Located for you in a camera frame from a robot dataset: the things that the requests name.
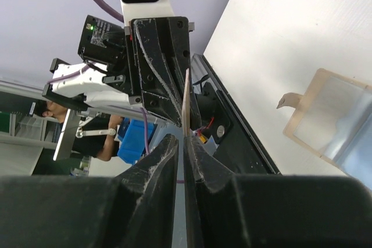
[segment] black t-shirt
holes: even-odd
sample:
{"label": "black t-shirt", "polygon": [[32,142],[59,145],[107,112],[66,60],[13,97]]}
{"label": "black t-shirt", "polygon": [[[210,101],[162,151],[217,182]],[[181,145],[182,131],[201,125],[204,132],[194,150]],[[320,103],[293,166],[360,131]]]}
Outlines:
{"label": "black t-shirt", "polygon": [[[108,118],[96,117],[91,120],[88,124],[83,126],[83,131],[91,130],[106,130],[109,126]],[[84,136],[82,138],[75,138],[72,150],[81,153],[83,156],[97,157],[98,152],[100,152],[105,144],[106,135],[100,136]],[[119,143],[115,142],[116,146],[114,148],[112,156],[117,156],[117,151],[119,149]]]}

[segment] person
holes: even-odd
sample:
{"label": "person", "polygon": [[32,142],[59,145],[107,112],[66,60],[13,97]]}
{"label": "person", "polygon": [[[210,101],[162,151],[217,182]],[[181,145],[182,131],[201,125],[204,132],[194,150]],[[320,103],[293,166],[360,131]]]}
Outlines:
{"label": "person", "polygon": [[[58,120],[59,125],[63,127],[65,122],[67,108],[51,101],[40,100],[37,102],[34,114],[40,117],[54,117]],[[89,123],[87,123],[83,130],[105,130],[105,129],[116,129],[123,120],[120,116],[111,115],[110,119],[96,117]],[[115,136],[110,135],[98,135],[98,136],[84,136],[82,138],[75,138],[73,144],[73,151],[79,152],[81,157],[92,156],[103,161],[109,161],[111,157],[117,155],[119,149],[119,143],[114,141]]]}

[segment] table surface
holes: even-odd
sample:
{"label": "table surface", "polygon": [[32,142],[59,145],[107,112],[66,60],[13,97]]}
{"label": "table surface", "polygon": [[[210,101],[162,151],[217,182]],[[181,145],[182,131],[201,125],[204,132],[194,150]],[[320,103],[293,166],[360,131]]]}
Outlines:
{"label": "table surface", "polygon": [[371,0],[230,0],[204,53],[283,174],[338,175],[282,132],[319,68],[372,84]]}

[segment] blue plastic container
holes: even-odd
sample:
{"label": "blue plastic container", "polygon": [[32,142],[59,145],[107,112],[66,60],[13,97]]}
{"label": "blue plastic container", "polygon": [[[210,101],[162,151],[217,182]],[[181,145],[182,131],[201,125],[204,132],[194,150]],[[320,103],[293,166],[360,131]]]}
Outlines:
{"label": "blue plastic container", "polygon": [[[150,139],[155,126],[152,123],[148,124],[148,140]],[[127,164],[134,165],[138,161],[145,149],[145,123],[139,120],[123,120],[118,138],[121,140],[121,147],[117,152]]]}

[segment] person's hair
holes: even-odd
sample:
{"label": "person's hair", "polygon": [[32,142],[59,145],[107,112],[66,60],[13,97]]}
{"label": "person's hair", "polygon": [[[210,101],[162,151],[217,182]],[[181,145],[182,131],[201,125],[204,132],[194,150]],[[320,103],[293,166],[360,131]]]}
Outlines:
{"label": "person's hair", "polygon": [[44,117],[42,114],[48,111],[47,102],[44,100],[39,100],[36,102],[34,108],[34,114],[40,117]]}

